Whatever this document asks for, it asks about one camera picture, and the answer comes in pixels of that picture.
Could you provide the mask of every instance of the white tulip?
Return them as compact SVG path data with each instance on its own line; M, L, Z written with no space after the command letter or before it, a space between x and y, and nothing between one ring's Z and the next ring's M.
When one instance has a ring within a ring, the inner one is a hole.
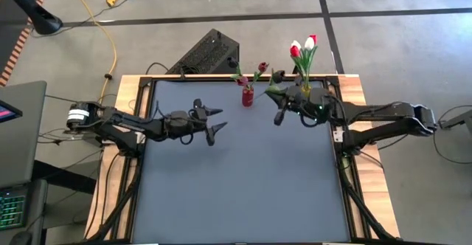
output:
M293 46L296 46L298 49L302 49L302 45L300 45L300 43L298 43L298 41L292 42L292 45L290 45L290 47L293 47Z
M308 37L306 42L305 42L305 48L306 49L313 49L315 47L315 41L313 40L312 37Z

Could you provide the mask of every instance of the red tulip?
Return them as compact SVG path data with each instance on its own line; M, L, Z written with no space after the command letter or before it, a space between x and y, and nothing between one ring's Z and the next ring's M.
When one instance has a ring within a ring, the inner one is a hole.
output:
M249 83L249 79L246 76L241 76L241 78L236 80L236 83L239 86L247 86L247 84Z
M292 58L300 57L300 49L297 46L292 46L290 48L290 55L292 56Z
M266 72L268 68L268 63L259 63L259 67L257 68L259 69L259 72Z
M318 42L318 38L316 37L316 35L310 35L310 38L313 39L313 42L315 42L316 45L316 42Z

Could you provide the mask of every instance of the metal stand base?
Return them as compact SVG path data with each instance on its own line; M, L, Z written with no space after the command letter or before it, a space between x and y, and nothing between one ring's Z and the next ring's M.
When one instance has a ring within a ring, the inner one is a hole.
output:
M62 27L62 21L39 6L35 0L13 0L29 16L36 32L50 35Z
M455 125L465 124L467 129L472 134L472 110L462 113L459 116L453 117L450 120L439 122L441 129L449 129Z

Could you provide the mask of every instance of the white label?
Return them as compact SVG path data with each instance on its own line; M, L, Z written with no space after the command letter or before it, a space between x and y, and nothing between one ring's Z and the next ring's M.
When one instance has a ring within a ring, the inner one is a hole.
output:
M73 114L73 115L69 115L67 119L68 120L83 120L85 119L85 116L79 115L79 114Z
M88 111L84 111L82 109L72 109L69 111L69 115L72 115L72 114L79 114L79 115L83 115L87 117L90 115Z

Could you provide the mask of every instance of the flower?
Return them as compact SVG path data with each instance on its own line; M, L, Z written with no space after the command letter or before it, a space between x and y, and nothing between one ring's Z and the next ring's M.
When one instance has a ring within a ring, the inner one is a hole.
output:
M281 83L285 77L285 71L279 70L272 74L272 81L274 83Z
M315 45L316 43L318 43L318 38L316 37L316 35L310 35L310 38L313 39L313 42L315 43Z
M297 49L302 49L302 45L300 45L300 43L298 43L298 41L292 42L292 45L290 45L290 47L293 47L293 46L296 46Z
M296 46L292 46L290 48L290 55L292 56L292 58L300 57L300 49L297 48Z
M249 83L249 79L246 76L241 76L239 79L236 80L236 83L239 86L247 86Z
M315 41L311 36L309 36L305 42L305 48L312 50L314 47L315 47Z
M239 66L239 62L233 57L228 57L226 61L228 62L228 66L230 68L236 69Z
M268 63L265 63L265 62L259 63L259 67L257 67L257 69L259 69L259 72L266 72L267 68L268 68Z

